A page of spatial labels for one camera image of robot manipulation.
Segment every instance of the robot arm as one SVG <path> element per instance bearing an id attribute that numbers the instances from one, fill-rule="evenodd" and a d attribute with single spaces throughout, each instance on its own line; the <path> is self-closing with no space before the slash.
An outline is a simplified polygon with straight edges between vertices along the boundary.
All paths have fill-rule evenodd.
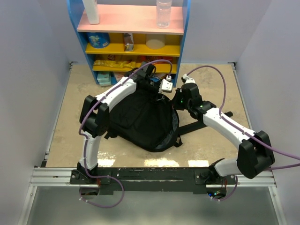
<path id="1" fill-rule="evenodd" d="M 80 122 L 82 122 L 87 112 L 98 100 L 100 100 L 103 96 L 106 96 L 112 91 L 112 89 L 114 89 L 120 83 L 123 83 L 125 80 L 126 77 L 123 77 L 116 85 L 104 93 L 97 95 L 96 97 L 87 96 L 83 104 Z M 98 113 L 95 114 L 93 112 L 93 114 L 88 118 L 83 127 L 84 133 L 88 136 L 88 143 L 86 147 L 87 169 L 91 170 L 98 165 L 98 149 L 100 146 L 101 137 L 108 129 L 109 112 L 126 96 L 135 92 L 135 90 L 136 82 L 134 82 L 133 79 L 129 79 L 124 85 L 120 86 L 118 89 L 109 94 L 109 96 L 107 96 L 104 100 L 102 100 L 101 105 L 98 108 Z M 79 160 L 79 163 L 82 166 L 84 166 L 83 157 L 84 156 L 82 153 L 82 158 Z"/>
<path id="2" fill-rule="evenodd" d="M 93 112 L 87 119 L 83 126 L 85 134 L 89 137 L 86 147 L 86 162 L 87 169 L 93 170 L 97 167 L 97 154 L 101 136 L 107 131 L 109 125 L 109 112 L 116 106 L 123 98 L 133 93 L 137 88 L 147 87 L 145 85 L 145 76 L 135 76 L 129 79 L 123 86 L 119 87 L 116 91 L 112 92 L 107 98 L 105 98 L 99 107 L 97 108 L 97 114 Z M 127 79 L 123 77 L 122 80 L 116 84 L 119 85 Z M 229 123 L 225 122 L 219 115 L 219 109 L 209 102 L 203 101 L 202 96 L 199 93 L 199 89 L 195 84 L 195 81 L 184 75 L 182 78 L 184 84 L 181 88 L 176 90 L 176 94 L 172 100 L 174 108 L 177 110 L 188 110 L 190 115 L 205 125 L 215 129 L 224 137 L 226 137 L 238 150 L 238 157 L 233 159 L 221 159 L 210 166 L 210 177 L 212 179 L 224 177 L 232 174 L 243 174 L 248 178 L 254 178 L 257 174 L 270 167 L 274 162 L 273 152 L 260 144 L 250 139 L 244 132 L 255 136 L 259 140 L 263 141 L 267 145 L 270 145 L 268 135 L 261 131 L 256 133 L 253 130 L 247 129 L 237 122 L 233 121 L 224 114 L 225 117 L 232 124 L 241 128 L 244 132 L 234 128 Z M 170 92 L 170 82 L 163 80 L 160 88 L 154 89 L 157 92 Z M 84 101 L 82 113 L 80 116 L 80 122 L 86 116 L 91 107 L 103 96 L 108 95 L 115 88 L 113 86 L 108 91 L 96 97 L 88 96 Z M 80 159 L 78 167 L 84 167 L 83 157 Z"/>
<path id="3" fill-rule="evenodd" d="M 214 177 L 243 174 L 252 179 L 275 162 L 271 150 L 256 143 L 245 134 L 254 136 L 270 146 L 269 136 L 265 132 L 256 133 L 223 113 L 221 113 L 221 117 L 219 108 L 209 101 L 202 100 L 193 78 L 184 75 L 182 81 L 184 84 L 176 90 L 173 98 L 174 108 L 188 110 L 194 119 L 218 131 L 238 149 L 237 158 L 221 159 L 210 166 Z"/>

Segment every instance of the shelf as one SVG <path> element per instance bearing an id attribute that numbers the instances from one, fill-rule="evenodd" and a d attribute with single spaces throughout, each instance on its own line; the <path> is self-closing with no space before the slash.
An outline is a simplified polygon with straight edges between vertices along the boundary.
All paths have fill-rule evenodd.
<path id="1" fill-rule="evenodd" d="M 77 31 L 108 33 L 156 33 L 183 35 L 182 7 L 171 8 L 171 22 L 166 29 L 156 26 L 156 6 L 98 5 L 100 24 L 89 24 L 83 12 Z"/>
<path id="2" fill-rule="evenodd" d="M 140 67 L 141 63 L 136 63 L 135 67 Z M 156 66 L 156 73 L 158 74 L 165 74 L 169 73 L 170 71 L 170 64 L 161 63 L 155 64 Z M 112 67 L 103 67 L 103 66 L 93 66 L 94 71 L 112 71 L 112 72 L 127 72 L 132 70 L 131 68 L 112 68 Z M 172 74 L 177 73 L 177 64 L 173 64 Z"/>
<path id="3" fill-rule="evenodd" d="M 151 56 L 180 56 L 180 36 L 166 35 L 165 46 L 160 49 L 150 49 L 146 46 L 145 34 L 134 34 L 134 51 L 125 52 L 123 35 L 121 33 L 110 33 L 111 43 L 104 48 L 94 48 L 88 43 L 87 54 L 116 54 L 116 55 L 151 55 Z"/>

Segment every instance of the beige floor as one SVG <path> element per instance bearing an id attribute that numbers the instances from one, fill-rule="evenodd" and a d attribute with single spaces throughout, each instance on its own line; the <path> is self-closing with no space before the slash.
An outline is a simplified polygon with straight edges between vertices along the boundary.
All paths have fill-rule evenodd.
<path id="1" fill-rule="evenodd" d="M 199 64 L 182 64 L 180 76 Z M 232 111 L 233 119 L 248 127 L 240 93 L 230 65 L 214 65 L 224 73 L 227 85 L 224 112 Z M 191 77 L 196 80 L 204 100 L 220 106 L 223 84 L 216 71 L 203 68 Z M 54 133 L 47 167 L 75 167 L 81 157 L 83 138 L 78 135 L 79 115 L 87 95 L 95 96 L 108 88 L 95 84 L 87 65 L 74 65 L 67 86 L 57 127 Z M 188 112 L 179 111 L 180 125 L 194 122 Z M 182 136 L 183 145 L 161 153 L 147 152 L 117 137 L 102 139 L 98 153 L 99 166 L 207 166 L 220 158 L 237 156 L 237 150 L 222 135 L 210 127 Z"/>

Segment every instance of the pink shelf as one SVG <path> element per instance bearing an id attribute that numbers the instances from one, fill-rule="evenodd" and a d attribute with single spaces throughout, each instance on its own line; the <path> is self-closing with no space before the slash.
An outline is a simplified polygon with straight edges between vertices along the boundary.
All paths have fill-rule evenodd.
<path id="1" fill-rule="evenodd" d="M 156 6 L 98 5 L 100 24 L 90 25 L 85 11 L 77 31 L 183 35 L 182 7 L 172 7 L 167 29 L 156 26 Z"/>

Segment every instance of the glass panel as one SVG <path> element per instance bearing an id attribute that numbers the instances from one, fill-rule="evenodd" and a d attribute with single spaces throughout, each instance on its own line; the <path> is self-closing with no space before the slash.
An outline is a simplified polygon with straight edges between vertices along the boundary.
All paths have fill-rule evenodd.
<path id="1" fill-rule="evenodd" d="M 101 204 L 116 202 L 120 192 L 89 196 Z M 79 201 L 78 187 L 39 187 L 28 225 L 277 225 L 267 187 L 240 187 L 218 203 L 207 195 L 184 192 L 126 192 L 112 209 Z"/>

